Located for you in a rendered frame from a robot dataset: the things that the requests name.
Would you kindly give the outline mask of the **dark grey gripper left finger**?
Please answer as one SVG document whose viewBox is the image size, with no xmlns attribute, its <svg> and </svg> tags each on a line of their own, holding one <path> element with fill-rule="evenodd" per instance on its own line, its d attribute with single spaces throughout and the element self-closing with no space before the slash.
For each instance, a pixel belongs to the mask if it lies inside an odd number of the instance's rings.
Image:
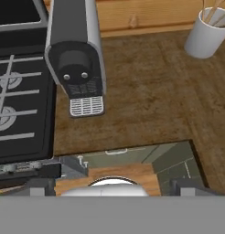
<svg viewBox="0 0 225 234">
<path fill-rule="evenodd" d="M 31 179 L 24 186 L 13 193 L 14 196 L 42 196 L 54 197 L 56 181 L 52 178 Z"/>
</svg>

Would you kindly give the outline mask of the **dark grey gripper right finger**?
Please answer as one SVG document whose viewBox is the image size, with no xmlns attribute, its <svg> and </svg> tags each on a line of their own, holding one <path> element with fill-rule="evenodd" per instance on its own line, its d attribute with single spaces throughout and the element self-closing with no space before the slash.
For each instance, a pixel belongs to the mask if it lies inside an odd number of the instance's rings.
<svg viewBox="0 0 225 234">
<path fill-rule="evenodd" d="M 205 186 L 198 185 L 192 179 L 177 178 L 170 180 L 170 195 L 176 197 L 205 197 L 220 196 L 220 193 Z"/>
</svg>

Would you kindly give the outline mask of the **green cupboard door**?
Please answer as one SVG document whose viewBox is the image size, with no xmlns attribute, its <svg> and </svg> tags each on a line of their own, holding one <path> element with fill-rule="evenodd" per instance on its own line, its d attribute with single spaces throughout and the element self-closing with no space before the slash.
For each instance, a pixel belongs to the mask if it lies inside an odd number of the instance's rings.
<svg viewBox="0 0 225 234">
<path fill-rule="evenodd" d="M 162 196 L 168 196 L 170 194 L 171 179 L 187 178 L 192 179 L 201 186 L 207 184 L 190 142 L 185 141 L 173 144 L 175 144 L 173 148 L 158 156 L 152 163 Z M 184 165 L 185 161 L 187 161 L 191 178 L 188 178 L 188 173 Z"/>
</svg>

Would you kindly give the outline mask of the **grey oven knob panel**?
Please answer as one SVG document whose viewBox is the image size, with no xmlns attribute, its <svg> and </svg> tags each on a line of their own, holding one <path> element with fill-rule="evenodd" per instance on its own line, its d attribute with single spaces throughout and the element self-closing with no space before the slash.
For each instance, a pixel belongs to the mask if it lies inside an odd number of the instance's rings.
<svg viewBox="0 0 225 234">
<path fill-rule="evenodd" d="M 32 177 L 60 178 L 61 163 L 31 162 L 23 165 L 3 165 L 0 169 L 0 181 Z"/>
</svg>

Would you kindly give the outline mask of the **white round object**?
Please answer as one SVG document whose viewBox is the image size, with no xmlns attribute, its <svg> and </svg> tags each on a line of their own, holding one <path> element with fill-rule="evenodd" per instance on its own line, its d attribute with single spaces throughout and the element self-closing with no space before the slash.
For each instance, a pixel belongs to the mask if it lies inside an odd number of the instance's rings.
<svg viewBox="0 0 225 234">
<path fill-rule="evenodd" d="M 87 186 L 72 188 L 63 197 L 148 197 L 144 188 L 122 176 L 105 176 Z"/>
</svg>

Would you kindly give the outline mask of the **black hob with grey grates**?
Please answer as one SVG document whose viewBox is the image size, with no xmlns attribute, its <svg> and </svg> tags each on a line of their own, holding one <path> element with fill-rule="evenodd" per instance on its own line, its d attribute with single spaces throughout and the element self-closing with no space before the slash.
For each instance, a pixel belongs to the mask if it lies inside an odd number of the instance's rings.
<svg viewBox="0 0 225 234">
<path fill-rule="evenodd" d="M 56 85 L 44 50 L 43 0 L 0 0 L 0 165 L 53 153 Z"/>
</svg>

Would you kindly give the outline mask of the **black and silver coffee machine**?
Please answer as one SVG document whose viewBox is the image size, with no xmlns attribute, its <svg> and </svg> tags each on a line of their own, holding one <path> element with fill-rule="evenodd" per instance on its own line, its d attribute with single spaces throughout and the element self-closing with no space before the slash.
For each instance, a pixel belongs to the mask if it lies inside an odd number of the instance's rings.
<svg viewBox="0 0 225 234">
<path fill-rule="evenodd" d="M 104 114 L 106 72 L 96 0 L 51 0 L 45 61 L 73 118 Z"/>
</svg>

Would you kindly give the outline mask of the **white utensil pot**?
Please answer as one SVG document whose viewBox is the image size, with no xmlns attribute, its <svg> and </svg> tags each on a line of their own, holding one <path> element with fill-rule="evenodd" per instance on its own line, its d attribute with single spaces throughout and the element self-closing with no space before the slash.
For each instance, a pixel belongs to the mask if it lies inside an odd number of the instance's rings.
<svg viewBox="0 0 225 234">
<path fill-rule="evenodd" d="M 184 49 L 189 56 L 198 59 L 208 59 L 214 55 L 225 40 L 225 9 L 218 7 L 208 23 L 210 7 L 200 10 L 193 28 L 188 34 Z"/>
</svg>

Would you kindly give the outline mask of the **wooden utensil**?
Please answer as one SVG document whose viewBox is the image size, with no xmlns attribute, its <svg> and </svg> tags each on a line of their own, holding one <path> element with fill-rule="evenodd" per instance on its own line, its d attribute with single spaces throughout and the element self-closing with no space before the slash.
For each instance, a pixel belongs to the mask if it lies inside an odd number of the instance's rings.
<svg viewBox="0 0 225 234">
<path fill-rule="evenodd" d="M 218 9 L 218 7 L 225 2 L 225 0 L 215 0 L 214 6 L 210 9 L 209 14 L 207 15 L 206 19 L 205 19 L 205 23 L 208 24 L 210 19 L 213 17 L 214 13 L 216 12 L 216 10 Z"/>
</svg>

